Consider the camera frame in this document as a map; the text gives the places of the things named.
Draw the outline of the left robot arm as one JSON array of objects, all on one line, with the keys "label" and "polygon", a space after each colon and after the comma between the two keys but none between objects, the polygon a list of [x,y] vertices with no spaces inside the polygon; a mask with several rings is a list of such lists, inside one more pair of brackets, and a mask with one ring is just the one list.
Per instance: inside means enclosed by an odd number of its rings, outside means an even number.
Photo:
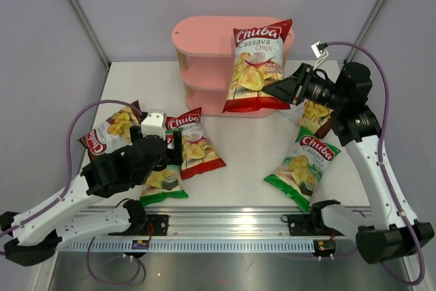
[{"label": "left robot arm", "polygon": [[129,199],[120,207],[86,217],[85,208],[143,185],[152,172],[183,161],[182,133],[138,137],[133,144],[104,153],[74,177],[67,193],[57,192],[40,205],[1,215],[1,235],[10,235],[1,255],[20,266],[33,266],[76,241],[104,234],[136,236],[149,222],[143,205]]}]

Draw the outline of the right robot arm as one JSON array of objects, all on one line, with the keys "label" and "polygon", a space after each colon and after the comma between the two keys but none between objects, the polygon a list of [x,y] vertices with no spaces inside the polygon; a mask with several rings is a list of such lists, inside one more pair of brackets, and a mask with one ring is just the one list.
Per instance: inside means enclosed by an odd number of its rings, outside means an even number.
[{"label": "right robot arm", "polygon": [[332,130],[352,159],[364,186],[372,218],[353,214],[336,200],[318,202],[311,210],[312,231],[334,229],[355,242],[368,264],[418,253],[434,236],[408,205],[388,161],[382,129],[367,106],[371,73],[360,63],[347,63],[331,81],[324,70],[303,63],[289,77],[263,92],[289,104],[310,100],[333,111]]}]

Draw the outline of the red Chuba chips bag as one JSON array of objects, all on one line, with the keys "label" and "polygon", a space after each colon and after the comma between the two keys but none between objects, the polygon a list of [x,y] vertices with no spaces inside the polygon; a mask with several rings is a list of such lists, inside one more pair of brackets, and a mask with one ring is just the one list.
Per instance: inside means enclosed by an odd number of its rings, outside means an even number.
[{"label": "red Chuba chips bag", "polygon": [[287,19],[263,27],[233,29],[234,65],[224,112],[290,108],[263,88],[284,79],[283,49],[292,23]]},{"label": "red Chuba chips bag", "polygon": [[183,113],[179,117],[166,118],[166,129],[178,130],[182,135],[181,178],[183,180],[226,166],[202,127],[201,118],[201,107]]}]

